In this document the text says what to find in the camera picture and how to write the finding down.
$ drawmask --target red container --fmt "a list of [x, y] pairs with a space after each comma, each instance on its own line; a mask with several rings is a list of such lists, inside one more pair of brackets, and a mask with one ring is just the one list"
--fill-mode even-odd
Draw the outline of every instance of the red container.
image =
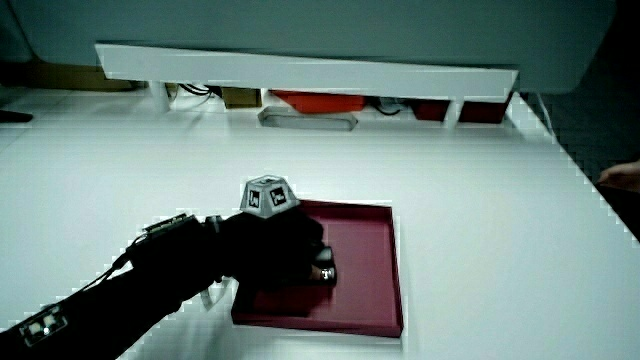
[[271, 93], [303, 114], [361, 111], [365, 106], [365, 97], [360, 95], [318, 94], [284, 90], [271, 90]]
[[459, 122], [499, 124], [502, 122], [513, 93], [505, 103], [465, 102], [462, 106]]
[[[465, 101], [460, 112], [459, 122], [499, 124], [502, 122], [507, 106], [511, 101], [509, 94], [504, 103], [486, 103]], [[418, 120], [444, 121], [449, 108], [448, 100], [412, 100], [411, 108]]]
[[412, 100], [410, 105], [418, 120], [444, 121], [449, 100]]
[[400, 337], [404, 324], [391, 208], [304, 200], [300, 206], [325, 228], [337, 284], [275, 291], [240, 284], [233, 323]]

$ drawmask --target white marker cube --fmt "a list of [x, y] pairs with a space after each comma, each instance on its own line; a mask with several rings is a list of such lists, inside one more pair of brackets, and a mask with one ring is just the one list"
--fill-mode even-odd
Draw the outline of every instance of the white marker cube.
[[266, 219], [299, 204], [284, 178], [265, 175], [247, 182], [240, 210]]

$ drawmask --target gray wall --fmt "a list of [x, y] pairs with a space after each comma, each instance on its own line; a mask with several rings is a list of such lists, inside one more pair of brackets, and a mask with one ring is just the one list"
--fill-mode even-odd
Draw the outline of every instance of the gray wall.
[[610, 0], [11, 0], [34, 52], [96, 65], [98, 41], [259, 54], [498, 66], [519, 89], [578, 85]]
[[33, 54], [7, 0], [0, 0], [0, 61], [27, 62]]

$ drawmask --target white tabletop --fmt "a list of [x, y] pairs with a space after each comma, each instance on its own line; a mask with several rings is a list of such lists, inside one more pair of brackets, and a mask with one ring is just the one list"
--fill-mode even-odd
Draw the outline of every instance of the white tabletop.
[[275, 174], [299, 198], [391, 203], [402, 337], [234, 326], [227, 291], [208, 313], [185, 303], [123, 358], [640, 353], [638, 243], [557, 144], [371, 112], [350, 133], [300, 131], [219, 101], [155, 115], [145, 92], [18, 94], [10, 109], [36, 117], [0, 124], [1, 328], [92, 280], [143, 226], [233, 214], [245, 181]]

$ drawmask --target person's hand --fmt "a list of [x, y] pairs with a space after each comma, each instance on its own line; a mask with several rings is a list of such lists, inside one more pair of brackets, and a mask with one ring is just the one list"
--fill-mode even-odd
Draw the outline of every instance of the person's hand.
[[604, 170], [597, 185], [640, 192], [640, 160]]
[[222, 271], [259, 285], [321, 277], [312, 266], [324, 247], [323, 228], [297, 208], [268, 219], [240, 213], [220, 224]]

